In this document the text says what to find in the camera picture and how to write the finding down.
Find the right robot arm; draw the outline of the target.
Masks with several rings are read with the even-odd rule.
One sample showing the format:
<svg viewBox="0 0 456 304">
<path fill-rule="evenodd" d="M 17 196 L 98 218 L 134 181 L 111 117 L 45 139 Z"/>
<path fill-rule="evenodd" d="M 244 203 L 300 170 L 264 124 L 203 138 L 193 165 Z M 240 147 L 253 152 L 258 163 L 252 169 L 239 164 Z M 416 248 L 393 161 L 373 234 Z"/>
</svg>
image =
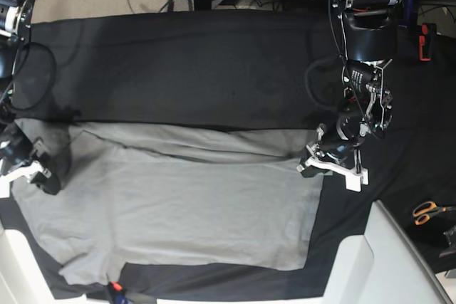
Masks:
<svg viewBox="0 0 456 304">
<path fill-rule="evenodd" d="M 51 50 L 31 40 L 31 18 L 35 0 L 1 0 L 1 196 L 8 197 L 12 183 L 24 178 L 46 194 L 56 195 L 61 182 L 52 170 L 49 156 L 38 138 L 30 141 L 15 123 L 18 112 L 38 106 L 56 81 L 56 58 Z M 19 74 L 33 47 L 49 55 L 51 74 L 44 94 L 34 105 L 16 108 L 13 105 L 15 77 Z"/>
</svg>

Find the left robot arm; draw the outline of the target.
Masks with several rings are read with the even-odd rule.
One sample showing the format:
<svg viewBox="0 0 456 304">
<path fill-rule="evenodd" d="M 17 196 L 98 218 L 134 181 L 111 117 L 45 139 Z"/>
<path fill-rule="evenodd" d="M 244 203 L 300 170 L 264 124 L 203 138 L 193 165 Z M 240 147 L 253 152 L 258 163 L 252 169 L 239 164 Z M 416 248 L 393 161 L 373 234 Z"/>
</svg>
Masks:
<svg viewBox="0 0 456 304">
<path fill-rule="evenodd" d="M 398 47 L 403 0 L 328 0 L 329 21 L 339 22 L 333 39 L 342 62 L 344 101 L 339 106 L 318 103 L 337 114 L 330 127 L 320 125 L 306 146 L 298 171 L 305 178 L 336 172 L 367 184 L 360 147 L 367 135 L 382 138 L 392 118 L 393 96 L 385 84 L 385 69 Z"/>
</svg>

